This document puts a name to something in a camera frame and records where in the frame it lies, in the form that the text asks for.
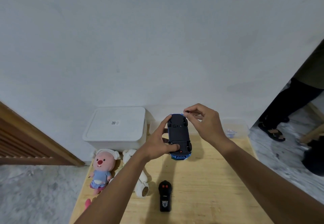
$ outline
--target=pink plush toy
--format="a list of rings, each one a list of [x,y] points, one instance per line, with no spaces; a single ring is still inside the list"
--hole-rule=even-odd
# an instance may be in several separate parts
[[[116,160],[118,159],[120,159],[120,155],[114,150],[100,149],[97,151],[92,165],[95,170],[89,176],[93,177],[90,188],[94,189],[94,195],[99,194],[105,189],[107,183],[112,178],[110,171],[115,167]]]

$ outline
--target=teddy bear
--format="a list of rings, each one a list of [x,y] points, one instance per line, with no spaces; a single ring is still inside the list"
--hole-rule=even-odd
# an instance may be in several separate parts
[[[128,160],[134,155],[136,150],[130,149],[123,151],[123,166],[118,170],[118,172],[125,166],[125,164],[128,162]],[[136,196],[143,198],[148,193],[148,183],[147,183],[147,176],[145,175],[144,171],[141,172],[141,175],[139,179],[137,180],[137,183],[134,188],[134,192],[136,193]]]
[[[114,150],[100,149],[96,152],[92,164],[95,170],[89,176],[93,178],[90,188],[94,189],[94,195],[99,194],[105,189],[108,182],[112,179],[110,171],[115,167],[116,160],[118,159],[120,159],[120,155]]]

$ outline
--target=white wall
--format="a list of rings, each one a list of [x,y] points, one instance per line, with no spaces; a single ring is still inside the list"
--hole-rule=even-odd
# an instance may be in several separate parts
[[[82,160],[99,106],[251,126],[324,38],[324,0],[0,0],[0,100]]]

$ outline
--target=toy car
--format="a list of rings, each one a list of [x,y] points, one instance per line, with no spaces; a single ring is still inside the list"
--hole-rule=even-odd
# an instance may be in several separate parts
[[[183,114],[172,114],[168,121],[169,144],[179,144],[180,149],[171,152],[174,160],[184,160],[190,157],[192,146],[189,139],[188,120]]]

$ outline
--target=qr code label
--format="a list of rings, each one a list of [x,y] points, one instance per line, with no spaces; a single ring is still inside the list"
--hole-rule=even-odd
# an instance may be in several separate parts
[[[119,124],[120,124],[120,121],[112,121],[111,122],[111,125],[117,125],[118,126]]]

